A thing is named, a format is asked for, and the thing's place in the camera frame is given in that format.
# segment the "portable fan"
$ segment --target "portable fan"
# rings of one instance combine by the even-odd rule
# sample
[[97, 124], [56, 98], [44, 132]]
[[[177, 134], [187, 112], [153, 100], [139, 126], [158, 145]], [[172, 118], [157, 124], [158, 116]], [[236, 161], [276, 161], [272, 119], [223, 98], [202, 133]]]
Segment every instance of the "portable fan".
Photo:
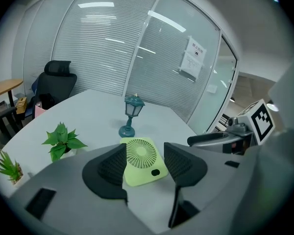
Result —
[[165, 163], [151, 139], [123, 138], [120, 143], [126, 143], [124, 177], [129, 186], [140, 186], [167, 176]]

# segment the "white plant pot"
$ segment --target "white plant pot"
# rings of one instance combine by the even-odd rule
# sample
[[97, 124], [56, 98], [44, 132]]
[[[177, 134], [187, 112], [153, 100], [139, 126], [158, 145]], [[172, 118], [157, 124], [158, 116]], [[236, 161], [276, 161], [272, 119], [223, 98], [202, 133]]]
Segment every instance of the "white plant pot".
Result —
[[71, 156], [75, 156], [76, 153], [77, 153], [77, 149], [72, 149], [72, 150], [70, 150], [69, 152], [64, 153], [64, 154], [61, 156], [61, 159], [68, 158], [68, 157], [71, 157]]
[[16, 188], [20, 188], [23, 184], [25, 184], [30, 179], [28, 173], [23, 171], [23, 176], [20, 178], [18, 182], [14, 185]]

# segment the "black oval button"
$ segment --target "black oval button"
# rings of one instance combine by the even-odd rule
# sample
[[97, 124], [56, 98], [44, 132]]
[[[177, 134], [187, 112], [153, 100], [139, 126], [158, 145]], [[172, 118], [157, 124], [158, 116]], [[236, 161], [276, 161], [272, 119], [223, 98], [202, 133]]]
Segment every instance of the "black oval button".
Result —
[[160, 171], [158, 169], [151, 171], [152, 176], [158, 176], [160, 174]]

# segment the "tabletop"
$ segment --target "tabletop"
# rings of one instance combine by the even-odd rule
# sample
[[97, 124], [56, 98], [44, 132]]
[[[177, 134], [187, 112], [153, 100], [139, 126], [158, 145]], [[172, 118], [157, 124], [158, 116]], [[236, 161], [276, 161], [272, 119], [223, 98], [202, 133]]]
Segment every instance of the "tabletop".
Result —
[[23, 83], [22, 79], [7, 79], [0, 82], [0, 95], [6, 93]]
[[[18, 132], [4, 147], [11, 159], [20, 163], [22, 169], [38, 173], [51, 163], [50, 145], [41, 145], [46, 131], [52, 132], [59, 122], [68, 131], [76, 129], [80, 139], [88, 147], [84, 151], [118, 144], [118, 130], [126, 124], [124, 97], [87, 90], [50, 108]], [[138, 117], [133, 118], [135, 137], [151, 138], [160, 155], [164, 156], [164, 142], [187, 145], [187, 138], [195, 133], [170, 108], [145, 103]], [[130, 187], [125, 182], [128, 207], [153, 232], [168, 230], [168, 222], [174, 202], [175, 183], [168, 174], [152, 183]], [[16, 189], [7, 177], [0, 174], [0, 192], [9, 197]]]

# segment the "wooden table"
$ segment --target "wooden table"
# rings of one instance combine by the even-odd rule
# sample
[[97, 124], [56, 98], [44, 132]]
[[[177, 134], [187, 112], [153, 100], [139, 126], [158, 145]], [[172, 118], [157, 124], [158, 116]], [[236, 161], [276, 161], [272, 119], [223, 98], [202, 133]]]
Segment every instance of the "wooden table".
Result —
[[[7, 79], [4, 81], [0, 82], [0, 95], [2, 95], [3, 93], [8, 92], [8, 96], [9, 96], [9, 101], [10, 101], [10, 105], [11, 107], [14, 107], [14, 102], [13, 102], [13, 97], [12, 97], [12, 89], [18, 87], [19, 85], [21, 85], [23, 83], [22, 79]], [[16, 114], [14, 115], [16, 121], [18, 123], [20, 123], [20, 121], [18, 121]], [[3, 120], [0, 120], [0, 130], [2, 133], [4, 133], [6, 136], [10, 136], [8, 130], [6, 129]]]
[[[72, 96], [45, 111], [20, 130], [4, 147], [12, 161], [23, 170], [36, 174], [51, 164], [51, 145], [42, 145], [46, 131], [52, 132], [59, 122], [68, 131], [76, 129], [78, 138], [86, 145], [79, 150], [90, 151], [118, 144], [119, 128], [126, 124], [124, 97], [87, 90]], [[135, 137], [148, 137], [164, 157], [164, 142], [187, 145], [187, 138], [195, 133], [170, 108], [145, 102], [138, 117], [132, 122]], [[174, 203], [175, 182], [171, 175], [138, 187], [125, 182], [128, 207], [156, 234], [169, 230], [168, 220]], [[0, 173], [0, 192], [9, 197], [15, 187], [6, 175]]]

